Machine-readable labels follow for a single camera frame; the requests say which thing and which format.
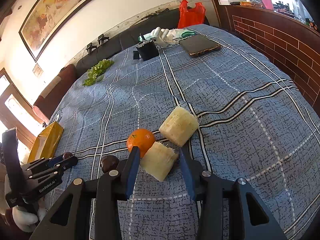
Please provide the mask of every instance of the sofa cushion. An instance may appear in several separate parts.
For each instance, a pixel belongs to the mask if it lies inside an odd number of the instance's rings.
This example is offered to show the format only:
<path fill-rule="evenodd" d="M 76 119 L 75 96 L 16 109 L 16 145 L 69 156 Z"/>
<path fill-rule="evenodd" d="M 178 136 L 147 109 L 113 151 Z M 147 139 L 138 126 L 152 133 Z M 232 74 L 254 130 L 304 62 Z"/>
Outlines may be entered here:
<path fill-rule="evenodd" d="M 33 112 L 48 124 L 62 98 L 76 80 L 76 68 L 73 64 L 63 68 L 38 96 L 32 106 Z"/>
<path fill-rule="evenodd" d="M 138 37 L 140 33 L 150 33 L 158 26 L 164 29 L 175 29 L 178 27 L 180 20 L 179 8 L 170 11 L 164 11 L 158 15 L 154 15 L 149 19 L 145 19 L 137 23 L 118 35 L 112 37 L 109 41 L 105 41 L 102 46 L 92 51 L 90 55 L 86 55 L 78 61 L 76 65 L 77 77 L 81 77 L 88 69 L 96 65 L 103 59 L 111 58 L 118 52 L 125 50 L 139 43 Z M 208 19 L 204 18 L 204 24 L 209 25 Z"/>

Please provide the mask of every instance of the white wall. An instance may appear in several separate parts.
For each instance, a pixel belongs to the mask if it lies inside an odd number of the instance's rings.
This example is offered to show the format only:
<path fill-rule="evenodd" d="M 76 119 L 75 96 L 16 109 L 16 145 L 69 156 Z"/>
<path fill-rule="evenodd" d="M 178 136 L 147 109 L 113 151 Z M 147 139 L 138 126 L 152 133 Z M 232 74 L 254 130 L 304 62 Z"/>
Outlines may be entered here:
<path fill-rule="evenodd" d="M 55 35 L 38 60 L 44 70 L 41 79 L 34 76 L 35 62 L 25 48 L 19 29 L 36 0 L 17 0 L 10 15 L 0 42 L 0 62 L 20 92 L 32 104 L 43 88 L 59 70 L 83 47 L 101 33 L 120 22 L 174 0 L 93 0 L 79 10 Z M 212 15 L 207 16 L 211 24 L 216 23 L 213 5 L 206 7 Z"/>

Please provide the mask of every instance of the blue gripper pad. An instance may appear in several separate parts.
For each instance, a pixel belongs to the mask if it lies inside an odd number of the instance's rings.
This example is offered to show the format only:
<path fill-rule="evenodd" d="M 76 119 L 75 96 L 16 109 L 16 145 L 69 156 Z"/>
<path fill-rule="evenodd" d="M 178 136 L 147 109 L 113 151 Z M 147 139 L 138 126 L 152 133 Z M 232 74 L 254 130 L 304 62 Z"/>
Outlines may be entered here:
<path fill-rule="evenodd" d="M 134 187 L 137 173 L 138 173 L 138 168 L 139 168 L 139 164 L 140 164 L 140 150 L 139 150 L 139 148 L 133 147 L 131 154 L 134 154 L 134 158 L 132 161 L 132 165 L 131 165 L 128 180 L 127 180 L 127 190 L 125 192 L 127 199 L 129 199 L 130 196 L 132 195 L 133 187 Z"/>
<path fill-rule="evenodd" d="M 62 162 L 62 161 L 63 161 L 63 155 L 60 155 L 60 156 L 57 156 L 57 157 L 51 159 L 48 162 L 47 166 L 48 166 L 48 168 L 53 168 L 57 163 Z"/>
<path fill-rule="evenodd" d="M 195 198 L 196 198 L 195 181 L 193 180 L 191 170 L 187 165 L 187 161 L 182 152 L 182 148 L 179 149 L 179 152 L 180 152 L 180 166 L 181 166 L 182 176 L 186 184 L 189 196 L 195 201 Z"/>

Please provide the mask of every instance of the red plastic bag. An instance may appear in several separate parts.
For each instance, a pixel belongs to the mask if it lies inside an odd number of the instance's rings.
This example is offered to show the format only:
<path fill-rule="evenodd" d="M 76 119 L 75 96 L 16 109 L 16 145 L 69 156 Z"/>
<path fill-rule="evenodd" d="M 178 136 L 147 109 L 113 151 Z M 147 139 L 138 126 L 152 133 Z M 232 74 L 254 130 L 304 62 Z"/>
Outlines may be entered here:
<path fill-rule="evenodd" d="M 189 10 L 187 5 L 187 0 L 182 0 L 180 3 L 180 20 L 178 29 L 182 29 L 191 25 L 202 24 L 204 22 L 205 7 L 202 5 L 202 3 L 197 2 L 196 7 Z"/>

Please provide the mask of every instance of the yellow box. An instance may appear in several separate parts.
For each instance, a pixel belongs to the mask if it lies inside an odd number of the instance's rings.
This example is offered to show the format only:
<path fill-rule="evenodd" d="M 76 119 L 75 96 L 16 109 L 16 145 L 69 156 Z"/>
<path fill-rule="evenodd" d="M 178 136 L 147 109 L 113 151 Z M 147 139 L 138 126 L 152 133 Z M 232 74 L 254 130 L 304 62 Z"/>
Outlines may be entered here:
<path fill-rule="evenodd" d="M 38 160 L 42 157 L 51 158 L 57 149 L 63 128 L 58 122 L 53 122 L 47 126 L 36 138 L 33 145 L 28 163 Z"/>

